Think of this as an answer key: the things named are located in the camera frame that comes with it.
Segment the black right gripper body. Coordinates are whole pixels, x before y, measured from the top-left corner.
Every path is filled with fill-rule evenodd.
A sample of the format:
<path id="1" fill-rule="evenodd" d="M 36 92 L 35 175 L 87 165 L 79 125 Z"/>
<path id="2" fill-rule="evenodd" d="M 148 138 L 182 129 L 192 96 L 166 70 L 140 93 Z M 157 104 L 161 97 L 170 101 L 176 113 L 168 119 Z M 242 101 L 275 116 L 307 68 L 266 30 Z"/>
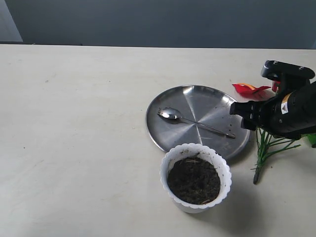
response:
<path id="1" fill-rule="evenodd" d="M 261 76 L 278 82 L 276 95 L 260 109 L 259 126 L 275 137 L 298 140 L 316 132 L 316 74 L 304 66 L 267 60 Z"/>

